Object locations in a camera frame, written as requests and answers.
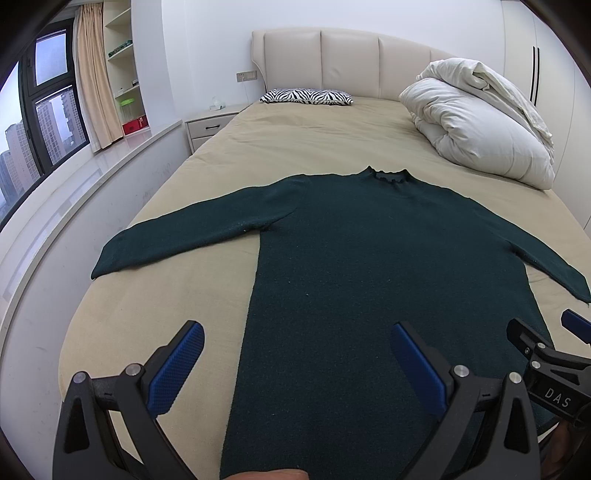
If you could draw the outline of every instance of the sweater collar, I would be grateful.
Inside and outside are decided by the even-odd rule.
[[[373,177],[377,180],[385,181],[392,184],[406,183],[414,180],[414,177],[406,168],[400,171],[378,171],[374,170],[371,166],[369,166],[364,171],[359,172],[358,175],[363,176],[364,178]]]

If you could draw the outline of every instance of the nightstand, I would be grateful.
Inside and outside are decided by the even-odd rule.
[[[187,124],[187,135],[191,144],[191,152],[201,147],[207,140],[224,128],[230,120],[242,112],[249,104],[229,105],[221,110],[208,110],[198,113],[190,120],[185,120]]]

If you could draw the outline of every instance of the window frame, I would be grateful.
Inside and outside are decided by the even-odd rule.
[[[66,66],[68,71],[57,77],[47,80],[41,85],[36,85],[35,73],[35,47],[37,40],[42,37],[51,35],[59,31],[66,32]],[[35,190],[52,172],[54,172],[60,165],[62,165],[70,157],[78,153],[82,148],[90,144],[86,125],[80,110],[80,100],[78,98],[78,88],[76,85],[76,72],[74,69],[74,55],[73,55],[73,38],[74,38],[74,19],[54,22],[46,26],[39,35],[35,36],[31,44],[27,47],[25,53],[18,60],[18,93],[21,104],[22,124],[27,134],[27,140],[35,166],[39,172],[39,178],[26,190],[16,203],[6,213],[4,218],[0,219],[0,232],[8,223],[10,218],[19,209],[27,197]],[[37,108],[35,103],[39,100],[51,96],[66,87],[72,86],[74,91],[74,99],[76,104],[76,111],[82,125],[82,130],[86,141],[82,142],[76,148],[69,151],[63,158],[53,164],[47,151],[47,146],[43,135],[41,133],[41,126],[37,116]]]

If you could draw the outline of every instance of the cream headboard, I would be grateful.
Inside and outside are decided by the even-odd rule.
[[[398,100],[433,60],[452,55],[420,43],[341,28],[252,32],[252,61],[273,88],[336,89]]]

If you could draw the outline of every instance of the curtain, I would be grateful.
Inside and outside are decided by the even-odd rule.
[[[92,151],[123,137],[107,77],[103,4],[81,5],[74,20],[74,68],[80,109]]]

